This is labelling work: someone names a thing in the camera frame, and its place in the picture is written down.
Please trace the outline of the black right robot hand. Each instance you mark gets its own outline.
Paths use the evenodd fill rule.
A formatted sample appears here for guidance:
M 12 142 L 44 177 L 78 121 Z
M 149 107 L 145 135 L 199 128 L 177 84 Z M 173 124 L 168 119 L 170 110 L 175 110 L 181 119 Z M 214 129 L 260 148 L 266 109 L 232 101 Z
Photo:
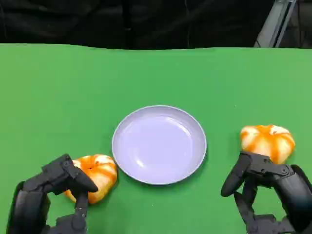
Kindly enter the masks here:
M 274 188 L 286 216 L 256 215 L 252 205 L 259 186 Z M 242 151 L 228 174 L 221 195 L 233 195 L 249 234 L 310 234 L 312 184 L 297 165 L 276 164 L 268 156 Z

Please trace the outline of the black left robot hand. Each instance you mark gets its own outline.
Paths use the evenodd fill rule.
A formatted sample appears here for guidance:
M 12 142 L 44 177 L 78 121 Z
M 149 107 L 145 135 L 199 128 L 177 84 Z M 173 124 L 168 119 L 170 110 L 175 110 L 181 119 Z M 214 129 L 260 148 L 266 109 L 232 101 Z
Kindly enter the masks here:
M 46 223 L 49 193 L 59 195 L 70 190 L 76 198 L 75 212 Z M 8 217 L 8 234 L 85 234 L 88 193 L 98 191 L 96 184 L 64 154 L 42 167 L 41 173 L 20 182 L 15 189 Z

